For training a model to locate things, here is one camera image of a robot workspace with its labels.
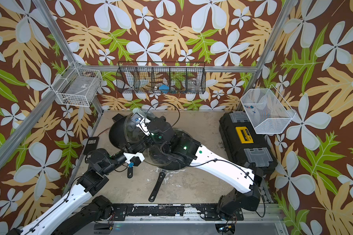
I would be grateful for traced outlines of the light green fluffy cloth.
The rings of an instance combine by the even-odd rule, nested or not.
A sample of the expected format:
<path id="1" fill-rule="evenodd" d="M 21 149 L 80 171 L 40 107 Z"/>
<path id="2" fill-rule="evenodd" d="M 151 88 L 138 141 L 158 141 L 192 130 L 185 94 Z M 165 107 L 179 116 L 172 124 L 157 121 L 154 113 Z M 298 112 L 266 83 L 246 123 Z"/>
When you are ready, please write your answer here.
<path id="1" fill-rule="evenodd" d="M 134 108 L 134 109 L 132 110 L 132 112 L 133 112 L 134 114 L 138 113 L 139 115 L 141 115 L 141 116 L 143 116 L 143 117 L 146 115 L 146 110 L 144 110 L 144 109 L 142 109 L 142 108 Z"/>

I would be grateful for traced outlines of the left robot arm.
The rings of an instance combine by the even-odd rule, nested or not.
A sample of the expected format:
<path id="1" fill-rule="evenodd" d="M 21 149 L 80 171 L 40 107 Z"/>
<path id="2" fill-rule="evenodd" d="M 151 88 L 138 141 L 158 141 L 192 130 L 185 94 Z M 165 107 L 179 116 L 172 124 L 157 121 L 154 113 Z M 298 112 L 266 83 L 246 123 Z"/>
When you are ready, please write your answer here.
<path id="1" fill-rule="evenodd" d="M 90 151 L 85 159 L 88 170 L 77 179 L 68 193 L 42 216 L 21 229 L 13 228 L 10 235 L 72 235 L 85 225 L 111 212 L 111 203 L 102 197 L 93 200 L 80 213 L 72 213 L 83 203 L 96 195 L 108 182 L 111 172 L 127 163 L 129 167 L 139 166 L 145 159 L 142 144 L 132 145 L 128 152 L 121 150 L 114 155 L 103 148 Z"/>

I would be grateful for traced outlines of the black back frying pan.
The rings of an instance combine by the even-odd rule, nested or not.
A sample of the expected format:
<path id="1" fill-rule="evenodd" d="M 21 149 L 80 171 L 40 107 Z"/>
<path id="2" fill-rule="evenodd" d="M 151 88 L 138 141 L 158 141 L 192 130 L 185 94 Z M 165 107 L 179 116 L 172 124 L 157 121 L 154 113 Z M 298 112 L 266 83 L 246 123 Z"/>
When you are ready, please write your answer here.
<path id="1" fill-rule="evenodd" d="M 135 126 L 135 124 L 130 120 L 129 116 L 125 116 L 118 122 L 114 123 L 109 130 L 109 141 L 110 143 L 119 149 L 120 151 L 110 157 L 110 165 L 108 169 L 105 170 L 105 174 L 109 174 L 116 171 L 117 168 L 126 163 L 126 158 L 123 155 L 122 147 L 124 144 L 135 144 L 143 143 L 140 134 L 142 131 Z M 127 164 L 127 177 L 131 178 L 133 176 L 133 168 L 128 167 Z"/>

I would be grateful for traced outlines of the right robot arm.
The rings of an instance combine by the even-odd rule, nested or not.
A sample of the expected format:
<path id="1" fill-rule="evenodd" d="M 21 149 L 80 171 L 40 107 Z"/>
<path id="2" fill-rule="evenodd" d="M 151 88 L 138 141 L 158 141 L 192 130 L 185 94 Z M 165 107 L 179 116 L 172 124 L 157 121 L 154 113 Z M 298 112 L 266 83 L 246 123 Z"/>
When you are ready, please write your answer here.
<path id="1" fill-rule="evenodd" d="M 164 166 L 167 170 L 201 169 L 233 187 L 219 199 L 217 213 L 221 217 L 231 216 L 239 209 L 253 212 L 258 209 L 261 176 L 255 170 L 220 157 L 185 133 L 178 135 L 164 117 L 152 120 L 137 117 L 135 123 L 145 134 L 145 145 L 159 167 Z"/>

